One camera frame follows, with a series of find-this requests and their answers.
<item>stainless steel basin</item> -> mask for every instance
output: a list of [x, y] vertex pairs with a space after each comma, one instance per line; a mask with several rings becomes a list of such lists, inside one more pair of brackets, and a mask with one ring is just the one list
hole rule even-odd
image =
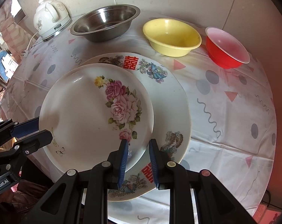
[[73, 35], [83, 35], [92, 42], [103, 42], [124, 34], [140, 14], [136, 6], [119, 4], [96, 9], [79, 18], [70, 28]]

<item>floral plate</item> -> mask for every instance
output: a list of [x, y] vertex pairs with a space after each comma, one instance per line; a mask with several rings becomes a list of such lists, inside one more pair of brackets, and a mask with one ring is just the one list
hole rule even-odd
[[[153, 106], [152, 138], [171, 160], [180, 162], [191, 139], [191, 116], [182, 86], [160, 63], [134, 53], [109, 53], [87, 60], [82, 65], [106, 63], [127, 69], [146, 88]], [[126, 201], [155, 188], [149, 150], [125, 173], [121, 189], [109, 190], [109, 201]]]
[[129, 141], [127, 168], [143, 155], [153, 129], [153, 108], [140, 81], [114, 65], [92, 64], [61, 77], [41, 107], [39, 129], [52, 132], [45, 152], [66, 172], [91, 169]]

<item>plastic tablecloth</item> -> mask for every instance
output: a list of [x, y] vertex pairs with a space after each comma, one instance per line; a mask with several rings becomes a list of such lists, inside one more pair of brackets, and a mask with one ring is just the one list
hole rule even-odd
[[[154, 18], [166, 16], [142, 12], [124, 35], [107, 42], [73, 36], [69, 26], [39, 43], [9, 81], [0, 116], [18, 122], [37, 117], [46, 94], [65, 73], [104, 53], [139, 53], [167, 67], [187, 94], [192, 136], [181, 164], [193, 171], [209, 169], [253, 215], [270, 178], [276, 144], [272, 92], [260, 61], [250, 55], [247, 65], [220, 68], [208, 56], [204, 28], [190, 23], [202, 45], [183, 57], [161, 55], [142, 33], [143, 24]], [[31, 159], [54, 182], [62, 175], [43, 149]], [[168, 223], [169, 196], [169, 191], [153, 190], [130, 201], [109, 202], [108, 215], [117, 223]]]

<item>person's hand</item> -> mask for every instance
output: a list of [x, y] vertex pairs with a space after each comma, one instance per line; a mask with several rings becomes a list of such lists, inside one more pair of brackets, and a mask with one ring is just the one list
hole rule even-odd
[[13, 191], [9, 188], [2, 194], [0, 194], [0, 203], [5, 202], [5, 203], [11, 203], [13, 199], [14, 193]]

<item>yellow rose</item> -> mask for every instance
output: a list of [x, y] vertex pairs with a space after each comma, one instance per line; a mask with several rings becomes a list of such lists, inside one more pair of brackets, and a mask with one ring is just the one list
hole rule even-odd
[[102, 79], [101, 77], [96, 77], [94, 80], [94, 84], [95, 86], [99, 87], [99, 86], [103, 86], [105, 84], [105, 80]]

